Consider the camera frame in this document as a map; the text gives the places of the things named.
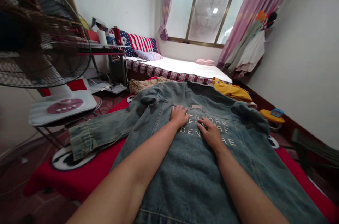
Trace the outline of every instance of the plaid bedspread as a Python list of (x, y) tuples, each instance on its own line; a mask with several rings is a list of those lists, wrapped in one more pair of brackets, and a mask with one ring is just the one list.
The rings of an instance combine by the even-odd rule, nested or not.
[(183, 82), (183, 81), (191, 81), (191, 82), (198, 82), (204, 85), (211, 85), (212, 79), (211, 78), (204, 78), (198, 77), (197, 75), (190, 75), (186, 73), (178, 73), (173, 71), (167, 71), (152, 65), (140, 63), (133, 60), (127, 59), (127, 67), (135, 72), (141, 73), (148, 77), (159, 77), (163, 76), (167, 79), (174, 80), (176, 82)]

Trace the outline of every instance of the jacket sleeve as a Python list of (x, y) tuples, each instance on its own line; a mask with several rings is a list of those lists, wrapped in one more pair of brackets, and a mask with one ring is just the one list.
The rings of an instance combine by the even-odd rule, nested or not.
[(74, 160), (83, 158), (94, 149), (109, 146), (125, 138), (147, 107), (157, 102), (160, 84), (141, 91), (126, 109), (102, 115), (70, 128)]

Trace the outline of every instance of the window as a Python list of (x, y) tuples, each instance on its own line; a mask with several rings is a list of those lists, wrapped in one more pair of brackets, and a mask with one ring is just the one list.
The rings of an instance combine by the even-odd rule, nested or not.
[(212, 47), (226, 43), (244, 0), (172, 0), (169, 40)]

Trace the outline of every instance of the paper roll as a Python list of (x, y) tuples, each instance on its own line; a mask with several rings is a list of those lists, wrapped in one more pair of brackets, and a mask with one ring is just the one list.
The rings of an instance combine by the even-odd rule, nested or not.
[(99, 36), (99, 42), (102, 45), (107, 45), (107, 40), (106, 40), (106, 34), (105, 31), (102, 30), (97, 30), (98, 36)]

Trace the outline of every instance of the american flag pillow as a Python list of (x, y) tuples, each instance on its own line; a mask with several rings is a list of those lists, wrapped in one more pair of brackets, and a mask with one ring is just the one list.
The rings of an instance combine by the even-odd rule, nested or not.
[[(114, 34), (113, 28), (111, 28), (110, 33)], [(125, 46), (132, 46), (128, 33), (120, 30), (120, 36), (121, 36), (121, 40), (122, 40), (122, 42), (124, 43)], [(126, 56), (134, 56), (134, 49), (133, 48), (117, 48), (117, 49), (124, 50), (126, 52)]]
[(160, 49), (157, 40), (154, 38), (142, 37), (140, 35), (128, 34), (131, 40), (133, 49), (149, 52), (157, 52), (160, 54)]
[(160, 53), (159, 43), (154, 38), (142, 37), (140, 35), (129, 34), (125, 31), (120, 30), (121, 40), (124, 45), (132, 46), (132, 48), (119, 48), (124, 49), (127, 53), (127, 56), (134, 56), (134, 50), (141, 50), (145, 52), (157, 52)]

